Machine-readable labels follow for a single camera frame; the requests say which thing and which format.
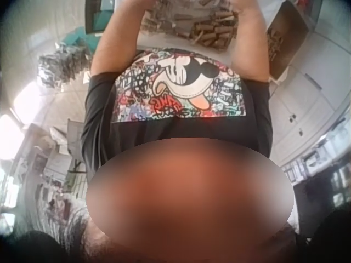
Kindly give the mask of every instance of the graffiti print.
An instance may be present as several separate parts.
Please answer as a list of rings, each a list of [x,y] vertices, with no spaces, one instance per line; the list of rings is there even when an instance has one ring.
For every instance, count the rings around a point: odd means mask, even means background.
[[[112,122],[245,116],[240,77],[200,54],[152,50],[116,80]]]

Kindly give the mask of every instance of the white cabinet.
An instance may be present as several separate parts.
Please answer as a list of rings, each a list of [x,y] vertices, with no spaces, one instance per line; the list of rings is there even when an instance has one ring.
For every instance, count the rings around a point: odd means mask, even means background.
[[[275,94],[295,116],[297,122],[311,110],[320,96],[320,90],[294,67],[290,67],[284,83]]]
[[[312,33],[293,62],[336,110],[350,91],[350,54]]]
[[[296,126],[292,113],[276,94],[269,101],[269,109],[273,125],[273,144],[279,143]]]
[[[275,145],[280,164],[296,158],[303,151],[316,143],[316,135],[323,135],[334,110],[323,96],[319,96],[310,111],[280,142]]]

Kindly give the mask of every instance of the plastic bag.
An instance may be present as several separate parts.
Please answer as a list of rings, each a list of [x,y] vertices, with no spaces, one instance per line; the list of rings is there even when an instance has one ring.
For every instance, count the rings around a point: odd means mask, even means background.
[[[77,45],[60,44],[54,54],[38,59],[38,83],[44,87],[61,89],[63,84],[90,68],[92,55],[83,42]]]

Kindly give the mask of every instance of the black t-shirt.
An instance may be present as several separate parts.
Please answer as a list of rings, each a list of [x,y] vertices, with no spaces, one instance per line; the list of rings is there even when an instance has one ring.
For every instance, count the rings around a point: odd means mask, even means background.
[[[234,142],[269,157],[268,101],[268,83],[242,80],[218,61],[178,49],[146,51],[122,74],[91,78],[82,156],[94,174],[135,146],[190,137]]]

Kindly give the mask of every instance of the window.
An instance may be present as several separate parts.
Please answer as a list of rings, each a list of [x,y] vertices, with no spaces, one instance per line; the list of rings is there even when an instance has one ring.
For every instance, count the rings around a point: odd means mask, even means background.
[[[24,124],[30,124],[38,114],[40,104],[39,87],[36,82],[31,82],[14,100],[14,110]]]
[[[8,115],[0,117],[0,159],[14,159],[22,142],[24,134]]]

